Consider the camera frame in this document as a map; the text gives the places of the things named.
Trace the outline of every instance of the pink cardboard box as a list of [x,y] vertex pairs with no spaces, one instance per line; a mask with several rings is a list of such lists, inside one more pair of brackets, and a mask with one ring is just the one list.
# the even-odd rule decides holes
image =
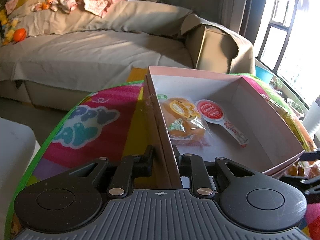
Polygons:
[[209,124],[211,146],[179,146],[180,154],[200,155],[214,162],[225,157],[269,176],[285,170],[303,153],[297,138],[282,118],[242,77],[209,71],[150,66],[144,98],[152,144],[156,147],[155,172],[159,187],[182,187],[172,144],[157,94],[193,102],[209,99],[225,110],[228,119],[249,139],[242,148],[220,125]]

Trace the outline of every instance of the window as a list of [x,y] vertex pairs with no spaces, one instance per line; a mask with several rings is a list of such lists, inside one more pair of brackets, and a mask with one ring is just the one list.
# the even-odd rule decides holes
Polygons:
[[320,0],[267,0],[254,44],[255,57],[310,106],[320,94]]

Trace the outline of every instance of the potted plant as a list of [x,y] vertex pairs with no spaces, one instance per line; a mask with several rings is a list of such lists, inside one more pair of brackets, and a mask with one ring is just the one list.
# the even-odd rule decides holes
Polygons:
[[298,118],[304,117],[304,112],[299,103],[287,98],[287,103]]
[[274,90],[277,90],[277,91],[280,91],[281,88],[282,88],[282,80],[280,78],[277,78],[277,77],[273,77],[273,79],[271,80],[270,82],[270,86],[274,89]]

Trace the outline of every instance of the window frame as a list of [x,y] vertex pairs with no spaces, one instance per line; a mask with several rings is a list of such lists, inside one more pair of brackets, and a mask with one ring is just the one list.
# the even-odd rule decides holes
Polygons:
[[[261,47],[260,47],[260,50],[259,50],[259,53],[258,53],[258,56],[256,57],[256,59],[261,63],[263,64],[266,68],[268,68],[276,77],[280,78],[281,81],[284,83],[284,85],[286,85],[291,91],[293,94],[295,94],[295,96],[304,104],[304,106],[309,109],[309,106],[305,103],[305,100],[303,98],[302,95],[300,95],[300,93],[291,85],[289,84],[285,78],[283,78],[281,75],[279,75],[277,73],[278,69],[279,69],[279,66],[281,64],[281,61],[282,61],[282,58],[284,56],[284,53],[285,53],[285,50],[287,48],[287,45],[288,45],[288,42],[289,42],[289,38],[290,38],[290,34],[291,34],[291,31],[292,31],[292,27],[293,27],[293,23],[294,23],[294,19],[295,19],[295,16],[296,16],[296,12],[297,12],[297,6],[298,6],[298,2],[299,0],[295,0],[294,2],[294,8],[293,8],[293,12],[292,12],[292,17],[291,17],[291,21],[290,21],[290,25],[289,27],[285,26],[285,22],[286,22],[286,17],[287,17],[287,12],[288,12],[288,5],[289,5],[289,2],[287,3],[287,9],[286,9],[286,12],[285,12],[285,16],[284,16],[284,20],[283,22],[276,22],[276,21],[273,21],[272,19],[274,18],[274,15],[276,13],[276,9],[277,9],[277,3],[278,3],[278,0],[275,0],[275,3],[274,3],[274,6],[273,6],[273,9],[272,9],[272,13],[271,13],[271,17],[270,17],[270,20],[269,20],[269,23],[268,23],[268,27],[267,27],[267,30],[266,30],[266,33],[264,35],[264,38],[263,38],[263,41],[262,41],[262,44],[261,44]],[[269,32],[270,32],[270,29],[271,27],[274,27],[274,28],[277,28],[277,29],[280,29],[280,30],[283,30],[285,32],[287,32],[286,34],[286,37],[284,39],[284,43],[283,43],[283,46],[281,48],[281,51],[279,53],[279,57],[278,57],[278,60],[275,64],[275,67],[273,69],[271,69],[270,67],[268,67],[266,64],[264,64],[262,61],[261,61],[261,56],[262,56],[262,53],[263,53],[263,50],[265,48],[265,45],[267,43],[267,39],[268,39],[268,36],[269,36]]]

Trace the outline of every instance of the floor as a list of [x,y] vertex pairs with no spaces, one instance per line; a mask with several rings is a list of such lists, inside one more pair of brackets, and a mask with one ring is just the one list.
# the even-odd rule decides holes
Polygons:
[[49,136],[66,111],[37,109],[15,100],[0,98],[0,117],[29,126],[40,145]]

